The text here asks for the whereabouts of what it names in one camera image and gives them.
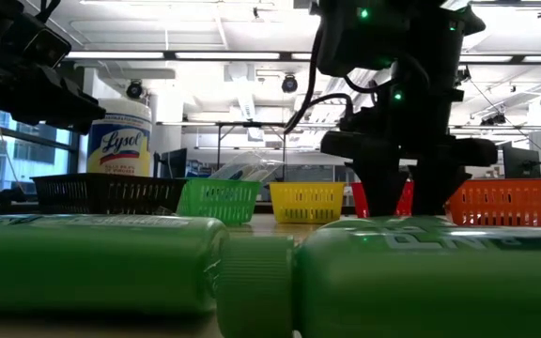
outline black basket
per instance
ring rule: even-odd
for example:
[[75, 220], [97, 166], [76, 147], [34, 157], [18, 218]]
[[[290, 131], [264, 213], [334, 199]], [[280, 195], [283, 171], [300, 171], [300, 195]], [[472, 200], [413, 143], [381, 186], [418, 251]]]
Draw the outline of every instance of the black basket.
[[184, 179], [70, 174], [32, 177], [43, 213], [169, 215]]

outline table surface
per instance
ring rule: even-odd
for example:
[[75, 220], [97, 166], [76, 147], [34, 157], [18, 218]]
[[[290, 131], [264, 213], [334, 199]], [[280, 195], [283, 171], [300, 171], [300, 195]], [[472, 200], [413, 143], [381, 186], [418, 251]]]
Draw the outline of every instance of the table surface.
[[[231, 226], [232, 236], [291, 235], [303, 240], [320, 224], [277, 224], [272, 215], [255, 215], [251, 222]], [[0, 316], [0, 338], [222, 338], [214, 315], [199, 319], [148, 318], [121, 320]]]

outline basket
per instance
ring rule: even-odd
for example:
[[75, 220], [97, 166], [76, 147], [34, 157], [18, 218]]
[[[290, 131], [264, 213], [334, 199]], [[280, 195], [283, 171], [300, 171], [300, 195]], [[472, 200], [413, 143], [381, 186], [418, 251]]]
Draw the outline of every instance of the basket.
[[278, 223], [329, 223], [339, 220], [344, 183], [270, 184], [274, 218]]
[[178, 204], [181, 216], [214, 217], [225, 224], [252, 220], [260, 182], [190, 178]]
[[[400, 201], [395, 207], [396, 216], [410, 216], [412, 214], [412, 194], [414, 192], [414, 183], [406, 182]], [[352, 183], [352, 193], [354, 194], [354, 207], [358, 218], [370, 217], [368, 205], [366, 204], [366, 195], [364, 195], [363, 184], [360, 182]]]
[[541, 179], [468, 180], [450, 210], [457, 225], [541, 226]]
[[156, 214], [177, 210], [183, 179], [70, 174], [32, 177], [43, 213]]

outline yellow basket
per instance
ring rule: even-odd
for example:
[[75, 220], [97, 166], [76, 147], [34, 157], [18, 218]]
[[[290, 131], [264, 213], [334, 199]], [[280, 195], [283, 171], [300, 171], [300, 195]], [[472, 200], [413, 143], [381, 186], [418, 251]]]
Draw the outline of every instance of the yellow basket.
[[278, 223], [328, 223], [342, 214], [345, 183], [271, 183]]

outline green bottle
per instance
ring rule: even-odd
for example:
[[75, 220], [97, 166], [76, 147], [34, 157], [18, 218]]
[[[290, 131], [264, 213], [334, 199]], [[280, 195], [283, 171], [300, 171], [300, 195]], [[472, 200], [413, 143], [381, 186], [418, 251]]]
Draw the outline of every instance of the green bottle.
[[0, 217], [0, 311], [202, 314], [227, 236], [209, 218]]
[[541, 337], [541, 229], [339, 221], [222, 249], [224, 338]]

